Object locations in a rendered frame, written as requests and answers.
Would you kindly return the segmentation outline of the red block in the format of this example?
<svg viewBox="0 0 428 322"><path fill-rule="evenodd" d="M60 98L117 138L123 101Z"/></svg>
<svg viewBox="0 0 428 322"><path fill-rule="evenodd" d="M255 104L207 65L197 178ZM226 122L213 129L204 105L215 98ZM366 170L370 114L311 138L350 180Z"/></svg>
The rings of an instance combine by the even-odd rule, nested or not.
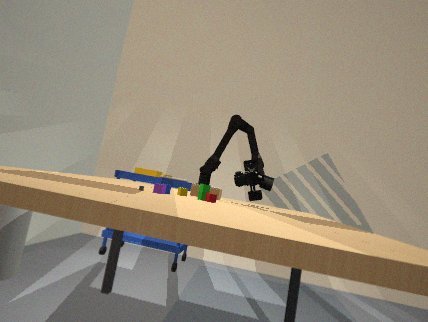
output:
<svg viewBox="0 0 428 322"><path fill-rule="evenodd" d="M217 195L216 194L206 193L205 201L216 203L216 199L217 199Z"/></svg>

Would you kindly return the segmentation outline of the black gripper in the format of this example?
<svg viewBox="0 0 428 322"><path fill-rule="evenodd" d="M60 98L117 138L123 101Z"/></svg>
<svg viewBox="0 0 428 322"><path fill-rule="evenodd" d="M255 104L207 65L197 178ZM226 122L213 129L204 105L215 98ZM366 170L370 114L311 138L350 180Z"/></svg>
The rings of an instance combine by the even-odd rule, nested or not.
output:
<svg viewBox="0 0 428 322"><path fill-rule="evenodd" d="M247 185L250 186L250 190L251 190L251 191L248 191L249 200L250 201L262 200L263 199L262 191L255 190L255 186L257 184L260 184L259 175L258 173L256 173L256 170L258 170L257 160L256 159L247 160L247 161L244 161L243 163L244 163L245 171L250 172L250 174L246 175Z"/></svg>

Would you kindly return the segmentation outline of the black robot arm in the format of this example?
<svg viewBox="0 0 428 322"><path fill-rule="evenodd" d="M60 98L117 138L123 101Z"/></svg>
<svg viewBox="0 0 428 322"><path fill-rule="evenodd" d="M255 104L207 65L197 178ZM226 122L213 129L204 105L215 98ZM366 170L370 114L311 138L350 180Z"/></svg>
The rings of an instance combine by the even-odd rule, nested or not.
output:
<svg viewBox="0 0 428 322"><path fill-rule="evenodd" d="M258 184L259 187L270 191L273 186L274 178L266 176L264 173L264 170L263 170L264 163L258 151L254 127L249 125L239 115L233 115L231 117L231 120L228 125L228 129L224 134L222 140L220 141L218 147L216 148L215 152L205 162L205 165L199 168L201 173L199 176L199 182L196 184L199 184L199 185L210 184L211 173L216 169L218 169L218 166L221 164L221 161L219 161L220 157L223 151L225 150L226 146L228 145L230 139L232 138L233 134L238 129L247 133L250 150L251 150L251 160L253 159L257 160L258 170L256 170L256 172L260 176L262 176L262 178L259 177L259 182L260 182L260 184ZM250 173L247 171L245 171L244 174L241 171L235 172L235 175L234 175L235 185L238 187L247 185L246 175L248 174Z"/></svg>

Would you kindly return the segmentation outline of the blue block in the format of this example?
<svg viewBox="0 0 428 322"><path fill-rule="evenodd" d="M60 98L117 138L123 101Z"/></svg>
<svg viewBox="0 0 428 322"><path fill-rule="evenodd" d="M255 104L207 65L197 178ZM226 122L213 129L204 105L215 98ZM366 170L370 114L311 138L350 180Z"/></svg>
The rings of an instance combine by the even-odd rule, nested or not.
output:
<svg viewBox="0 0 428 322"><path fill-rule="evenodd" d="M167 186L166 186L165 194L170 194L170 191L171 191L171 185L168 185L168 184L162 184L162 185L167 185Z"/></svg>

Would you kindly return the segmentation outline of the purple block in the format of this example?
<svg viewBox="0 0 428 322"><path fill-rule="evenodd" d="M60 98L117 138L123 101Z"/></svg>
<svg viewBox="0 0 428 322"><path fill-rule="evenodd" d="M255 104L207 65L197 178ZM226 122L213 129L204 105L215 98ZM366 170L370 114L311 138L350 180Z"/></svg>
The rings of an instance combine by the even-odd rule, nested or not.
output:
<svg viewBox="0 0 428 322"><path fill-rule="evenodd" d="M162 184L156 184L156 183L155 183L155 184L154 184L153 193L165 194L166 186L167 186L167 185L162 185Z"/></svg>

